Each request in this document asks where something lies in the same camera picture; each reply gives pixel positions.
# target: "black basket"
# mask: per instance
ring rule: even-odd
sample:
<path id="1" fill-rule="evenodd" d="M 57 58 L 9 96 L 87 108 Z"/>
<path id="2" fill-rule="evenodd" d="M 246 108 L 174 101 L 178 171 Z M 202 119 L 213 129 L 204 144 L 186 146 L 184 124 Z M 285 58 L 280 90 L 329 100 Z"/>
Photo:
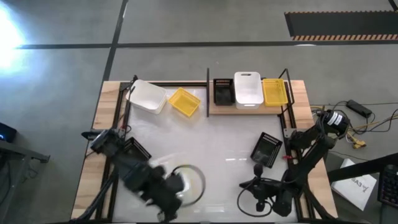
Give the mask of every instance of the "black basket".
<path id="1" fill-rule="evenodd" d="M 231 106 L 235 103 L 235 88 L 232 78 L 213 79 L 214 103 L 218 106 Z"/>
<path id="2" fill-rule="evenodd" d="M 124 142 L 124 150 L 123 152 L 133 155 L 134 158 L 139 159 L 140 161 L 148 161 L 152 156 L 148 151 L 144 149 L 139 142 L 133 137 L 127 139 Z"/>
<path id="3" fill-rule="evenodd" d="M 261 133 L 260 138 L 250 155 L 250 158 L 254 162 L 262 164 L 268 168 L 272 168 L 281 146 L 282 141 L 270 136 L 267 133 Z"/>

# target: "black stand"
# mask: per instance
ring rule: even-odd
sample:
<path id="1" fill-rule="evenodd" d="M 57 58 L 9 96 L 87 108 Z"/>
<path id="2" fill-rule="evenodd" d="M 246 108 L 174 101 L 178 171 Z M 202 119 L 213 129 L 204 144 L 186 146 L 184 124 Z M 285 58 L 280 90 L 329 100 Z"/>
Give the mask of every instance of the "black stand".
<path id="1" fill-rule="evenodd" d="M 6 141 L 0 141 L 0 153 L 0 169 L 4 168 L 6 163 L 10 160 L 19 161 L 19 165 L 17 166 L 16 171 L 13 172 L 13 178 L 10 180 L 11 188 L 5 196 L 6 198 L 4 199 L 3 204 L 0 206 L 0 223 L 3 223 L 7 215 L 8 208 L 12 202 L 12 197 L 14 196 L 15 189 L 21 182 L 21 179 L 26 173 L 26 170 L 29 168 L 30 160 L 38 159 L 41 163 L 47 163 L 50 159 L 50 156 L 45 156 L 41 153 L 25 149 Z"/>
<path id="2" fill-rule="evenodd" d="M 383 168 L 389 164 L 398 165 L 398 153 L 330 171 L 328 172 L 329 182 L 381 172 Z"/>

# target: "wooden board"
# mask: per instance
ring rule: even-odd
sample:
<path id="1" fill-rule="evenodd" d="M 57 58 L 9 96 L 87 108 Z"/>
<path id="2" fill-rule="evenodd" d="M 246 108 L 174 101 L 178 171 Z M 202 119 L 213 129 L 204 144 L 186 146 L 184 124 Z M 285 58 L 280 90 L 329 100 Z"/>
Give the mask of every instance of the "wooden board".
<path id="1" fill-rule="evenodd" d="M 312 118 L 310 103 L 308 101 L 307 90 L 305 89 L 304 81 L 292 80 L 292 89 L 295 103 L 293 104 L 293 113 L 296 120 L 297 128 L 311 128 L 314 125 Z M 288 113 L 284 114 L 286 126 L 291 127 Z M 311 170 L 308 175 L 308 184 L 314 196 L 318 199 L 326 211 L 334 217 L 337 217 L 335 201 L 331 193 L 328 175 L 326 173 L 325 162 L 323 159 Z M 305 199 L 301 198 L 303 215 L 308 217 L 307 204 Z"/>
<path id="2" fill-rule="evenodd" d="M 218 114 L 218 115 L 234 115 L 234 114 L 280 114 L 282 111 L 280 110 L 280 106 L 265 106 L 262 103 L 258 109 L 256 110 L 238 110 L 235 105 L 232 106 L 217 106 L 214 103 L 214 89 L 213 89 L 213 81 L 210 81 L 209 87 L 209 114 Z"/>
<path id="3" fill-rule="evenodd" d="M 95 114 L 93 128 L 106 129 L 112 126 L 116 101 L 118 98 L 119 85 L 120 82 L 104 82 Z M 312 119 L 310 103 L 308 102 L 304 81 L 292 80 L 292 89 L 295 97 L 293 111 L 297 128 L 310 128 L 314 125 L 314 122 Z M 210 90 L 210 101 L 213 101 L 212 93 L 213 91 Z M 287 118 L 287 127 L 290 127 L 287 113 L 285 113 L 285 117 Z M 81 215 L 98 193 L 101 186 L 104 163 L 105 157 L 96 154 L 91 155 L 85 160 L 75 204 L 73 206 L 72 218 L 76 218 Z M 331 215 L 337 217 L 337 211 L 333 196 L 331 194 L 324 161 L 320 161 L 311 171 L 310 175 L 308 176 L 308 182 L 310 184 L 311 191 L 314 193 L 319 202 Z M 304 203 L 304 217 L 308 217 L 305 200 L 302 200 L 302 203 Z"/>
<path id="4" fill-rule="evenodd" d="M 104 82 L 95 113 L 94 129 L 112 127 L 119 86 L 120 82 Z M 100 191 L 104 166 L 104 155 L 94 153 L 85 159 L 71 218 L 77 218 L 83 214 Z"/>

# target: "yellow hazard stripe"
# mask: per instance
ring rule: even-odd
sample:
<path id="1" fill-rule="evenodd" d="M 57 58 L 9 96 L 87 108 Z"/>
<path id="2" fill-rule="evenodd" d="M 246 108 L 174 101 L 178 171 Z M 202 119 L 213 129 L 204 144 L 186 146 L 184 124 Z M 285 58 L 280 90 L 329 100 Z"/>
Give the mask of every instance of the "yellow hazard stripe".
<path id="1" fill-rule="evenodd" d="M 303 12 L 284 12 L 284 14 L 301 14 L 301 13 L 369 13 L 369 12 L 398 12 L 398 11 L 392 11 L 392 10 L 373 10 L 373 11 L 369 11 L 369 10 L 365 10 L 365 11 L 313 11 L 313 12 L 307 12 L 307 11 L 303 11 Z"/>
<path id="2" fill-rule="evenodd" d="M 323 41 L 323 40 L 398 40 L 398 34 L 370 34 L 370 35 L 296 35 L 292 40 Z"/>

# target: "black floor mat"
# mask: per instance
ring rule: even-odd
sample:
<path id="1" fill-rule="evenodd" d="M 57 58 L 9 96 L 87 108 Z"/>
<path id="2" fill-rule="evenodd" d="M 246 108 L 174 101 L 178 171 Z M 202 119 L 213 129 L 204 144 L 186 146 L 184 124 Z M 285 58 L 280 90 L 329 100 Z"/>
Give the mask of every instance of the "black floor mat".
<path id="1" fill-rule="evenodd" d="M 398 12 L 286 12 L 293 40 L 395 40 Z"/>

